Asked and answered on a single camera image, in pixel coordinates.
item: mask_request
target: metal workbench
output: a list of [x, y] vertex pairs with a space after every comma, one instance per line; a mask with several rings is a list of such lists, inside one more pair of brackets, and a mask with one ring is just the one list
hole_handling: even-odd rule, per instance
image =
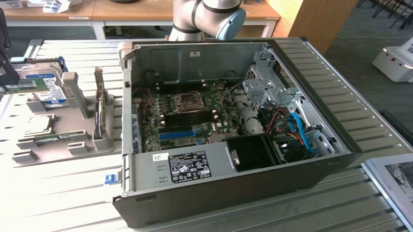
[[[404, 231], [359, 164], [371, 157], [411, 153], [413, 148], [309, 43], [299, 38], [276, 39], [276, 42], [366, 153], [343, 172], [327, 176], [311, 189], [134, 231]], [[41, 46], [30, 46], [25, 54], [30, 58], [63, 56], [69, 71], [78, 73], [78, 86], [85, 96], [93, 95], [93, 67], [102, 67], [105, 88], [117, 99], [114, 139], [120, 139], [121, 131], [122, 75], [117, 67], [117, 43], [45, 41]], [[3, 125], [14, 112], [13, 107], [19, 107], [14, 102], [21, 100], [17, 95], [6, 101], [9, 106], [0, 122], [0, 153], [5, 153], [1, 149], [7, 136]], [[0, 223], [1, 217], [11, 221], [0, 231], [132, 231], [110, 204], [110, 196], [120, 186], [102, 186], [104, 174], [121, 167], [118, 155], [13, 169], [3, 166], [5, 159], [10, 159], [6, 154], [0, 156], [0, 172], [13, 178], [3, 178], [1, 184], [2, 189], [11, 190], [5, 196], [3, 191], [0, 193], [1, 199], [7, 199], [1, 207], [9, 209], [0, 212]]]

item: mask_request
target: green circuit board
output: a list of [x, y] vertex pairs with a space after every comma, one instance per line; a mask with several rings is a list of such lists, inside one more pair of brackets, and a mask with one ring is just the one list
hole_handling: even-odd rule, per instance
[[215, 110], [213, 114], [217, 118], [211, 122], [192, 124], [190, 128], [192, 131], [194, 131], [193, 135], [173, 139], [158, 139], [157, 131], [160, 128], [164, 128], [164, 125], [161, 124], [161, 115], [177, 114], [177, 112], [174, 112], [176, 105], [173, 103], [173, 95], [160, 94], [154, 88], [149, 89], [149, 93], [146, 89], [141, 89], [133, 93], [132, 99], [140, 108], [138, 115], [141, 118], [142, 152], [152, 152], [192, 145], [202, 145], [219, 142], [224, 137], [235, 136], [236, 129], [231, 126], [231, 119], [224, 113], [221, 106], [221, 98], [227, 90], [227, 87], [221, 89], [220, 86], [220, 88], [217, 88], [216, 83], [207, 83], [205, 90], [200, 92], [204, 102], [202, 111], [211, 112]]

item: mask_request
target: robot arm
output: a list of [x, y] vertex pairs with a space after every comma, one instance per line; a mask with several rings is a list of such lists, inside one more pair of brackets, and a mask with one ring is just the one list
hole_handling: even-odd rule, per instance
[[240, 0], [173, 0], [169, 41], [202, 40], [204, 32], [217, 40], [232, 39], [244, 23]]

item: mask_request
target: floor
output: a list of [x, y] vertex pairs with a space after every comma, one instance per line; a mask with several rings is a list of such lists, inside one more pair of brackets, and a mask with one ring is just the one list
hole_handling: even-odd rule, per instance
[[[395, 83], [371, 65], [376, 54], [384, 46], [402, 45], [408, 38], [402, 39], [344, 39], [343, 37], [408, 37], [413, 26], [399, 30], [396, 23], [392, 29], [388, 26], [392, 18], [387, 18], [384, 11], [371, 18], [374, 9], [366, 1], [360, 8], [355, 8], [343, 25], [336, 39], [325, 53], [325, 58], [354, 85], [376, 110], [386, 109], [404, 127], [413, 131], [413, 84]], [[169, 28], [154, 30], [153, 27], [122, 28], [122, 38], [162, 38]], [[89, 27], [23, 27], [9, 28], [11, 41], [11, 56], [21, 56], [30, 39], [45, 40], [86, 40], [94, 39]]]
[[[371, 65], [371, 61], [386, 46], [399, 46], [413, 35], [413, 26], [399, 30], [382, 11], [371, 18], [374, 9], [366, 1], [355, 8], [325, 53], [325, 58], [350, 81], [376, 110], [387, 110], [413, 132], [413, 84], [392, 82]], [[402, 39], [344, 39], [343, 37], [407, 37]]]

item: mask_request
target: power supply label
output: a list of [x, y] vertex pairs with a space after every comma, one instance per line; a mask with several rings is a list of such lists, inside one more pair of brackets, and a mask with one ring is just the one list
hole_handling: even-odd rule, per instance
[[212, 176], [204, 151], [168, 156], [168, 169], [174, 184]]

